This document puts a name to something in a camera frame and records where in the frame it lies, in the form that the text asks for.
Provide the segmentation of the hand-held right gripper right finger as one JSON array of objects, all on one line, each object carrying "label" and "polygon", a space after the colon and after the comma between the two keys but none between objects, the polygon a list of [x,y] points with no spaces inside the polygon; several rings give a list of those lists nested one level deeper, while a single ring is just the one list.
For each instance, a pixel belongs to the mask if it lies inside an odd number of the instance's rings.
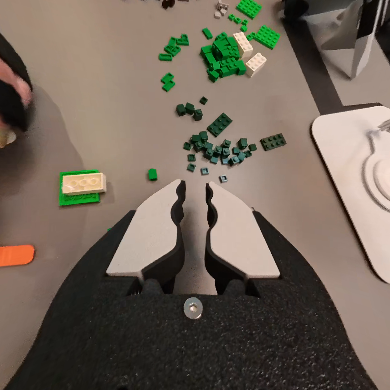
[{"label": "hand-held right gripper right finger", "polygon": [[206,185],[205,265],[214,279],[279,278],[280,271],[253,210],[215,182]]}]

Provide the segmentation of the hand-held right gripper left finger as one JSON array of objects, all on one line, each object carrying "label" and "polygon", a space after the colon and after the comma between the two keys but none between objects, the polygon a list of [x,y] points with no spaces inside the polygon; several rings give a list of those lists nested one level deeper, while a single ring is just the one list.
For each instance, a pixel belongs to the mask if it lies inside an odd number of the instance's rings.
[{"label": "hand-held right gripper left finger", "polygon": [[170,280],[181,270],[185,197],[185,181],[174,180],[137,208],[107,268],[108,276]]}]

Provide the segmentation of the green lego base, tan brick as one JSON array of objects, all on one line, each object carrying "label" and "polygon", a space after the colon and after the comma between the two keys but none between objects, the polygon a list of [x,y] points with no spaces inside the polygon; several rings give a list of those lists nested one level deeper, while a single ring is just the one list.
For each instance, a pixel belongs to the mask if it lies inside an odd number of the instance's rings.
[{"label": "green lego base, tan brick", "polygon": [[98,170],[61,172],[59,206],[100,203],[100,194],[107,189],[106,175]]}]

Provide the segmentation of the scattered dark green lego pieces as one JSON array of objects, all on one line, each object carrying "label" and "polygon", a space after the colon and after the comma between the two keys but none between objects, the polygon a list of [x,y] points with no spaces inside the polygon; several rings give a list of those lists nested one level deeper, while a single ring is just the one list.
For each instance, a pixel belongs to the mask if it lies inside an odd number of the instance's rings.
[{"label": "scattered dark green lego pieces", "polygon": [[[178,104],[175,111],[178,117],[190,115],[194,121],[200,121],[203,118],[202,110],[196,109],[195,105],[189,102]],[[232,119],[227,114],[222,113],[205,131],[193,134],[183,144],[183,150],[192,152],[187,155],[186,171],[195,172],[197,154],[202,154],[202,157],[210,164],[221,163],[230,167],[243,163],[245,159],[253,155],[253,152],[257,150],[257,144],[249,144],[247,138],[240,138],[236,143],[229,139],[224,139],[220,144],[209,142],[209,135],[217,138],[230,124],[232,124]],[[259,143],[265,152],[283,147],[286,144],[287,141],[282,133],[262,138]]]}]

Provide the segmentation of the pile of bright green lego pieces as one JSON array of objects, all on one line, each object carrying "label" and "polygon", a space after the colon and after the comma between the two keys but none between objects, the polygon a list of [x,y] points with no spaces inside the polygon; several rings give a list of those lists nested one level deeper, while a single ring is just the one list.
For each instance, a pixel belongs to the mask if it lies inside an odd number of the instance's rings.
[{"label": "pile of bright green lego pieces", "polygon": [[[211,44],[202,46],[200,56],[205,65],[207,76],[212,82],[231,75],[248,75],[252,77],[266,62],[266,57],[261,53],[253,54],[251,41],[254,40],[262,46],[273,50],[280,39],[280,34],[270,27],[263,25],[257,32],[251,32],[245,35],[248,27],[248,18],[254,20],[262,9],[262,5],[257,1],[242,0],[236,10],[241,12],[246,18],[229,14],[228,20],[240,25],[239,32],[228,36],[226,32],[213,36],[208,28],[203,28],[202,33]],[[189,46],[187,34],[181,34],[180,37],[170,37],[164,51],[159,53],[159,61],[172,61],[181,51],[182,46]],[[174,86],[174,76],[167,73],[161,78],[162,89],[169,92]]]}]

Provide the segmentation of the person's left hand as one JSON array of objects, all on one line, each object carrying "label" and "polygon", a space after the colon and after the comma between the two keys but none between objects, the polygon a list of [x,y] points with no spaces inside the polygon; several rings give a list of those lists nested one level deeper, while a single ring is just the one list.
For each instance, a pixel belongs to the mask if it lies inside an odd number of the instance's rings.
[{"label": "person's left hand", "polygon": [[28,108],[32,101],[30,85],[0,60],[0,148],[14,142],[17,132],[28,127]]}]

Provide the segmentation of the orange brick separator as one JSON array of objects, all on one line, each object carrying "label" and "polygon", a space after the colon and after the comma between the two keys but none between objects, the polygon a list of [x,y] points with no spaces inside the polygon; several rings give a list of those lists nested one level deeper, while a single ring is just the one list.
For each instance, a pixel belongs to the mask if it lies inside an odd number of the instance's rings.
[{"label": "orange brick separator", "polygon": [[32,245],[1,246],[0,266],[21,266],[30,263],[35,256],[35,248]]}]

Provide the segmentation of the white round-cornered base plate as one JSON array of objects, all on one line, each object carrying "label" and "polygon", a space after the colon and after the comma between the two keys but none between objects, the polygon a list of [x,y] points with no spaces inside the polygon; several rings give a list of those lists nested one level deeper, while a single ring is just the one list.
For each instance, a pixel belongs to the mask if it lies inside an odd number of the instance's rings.
[{"label": "white round-cornered base plate", "polygon": [[321,115],[311,126],[319,153],[373,271],[389,284],[389,108]]}]

